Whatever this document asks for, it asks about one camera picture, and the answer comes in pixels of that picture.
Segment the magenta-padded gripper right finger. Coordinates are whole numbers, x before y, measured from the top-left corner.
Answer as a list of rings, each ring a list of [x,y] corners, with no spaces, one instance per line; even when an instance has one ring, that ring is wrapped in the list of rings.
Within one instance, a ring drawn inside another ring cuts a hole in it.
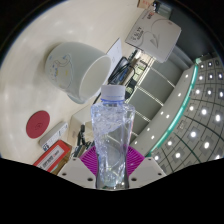
[[[144,157],[128,147],[126,173],[130,189],[140,188],[166,176],[153,157]]]

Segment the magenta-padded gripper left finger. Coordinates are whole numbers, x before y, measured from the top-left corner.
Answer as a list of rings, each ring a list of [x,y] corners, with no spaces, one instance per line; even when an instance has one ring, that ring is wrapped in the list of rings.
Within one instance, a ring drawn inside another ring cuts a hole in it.
[[[95,189],[98,161],[95,148],[87,150],[80,157],[70,159],[58,176],[84,188]]]

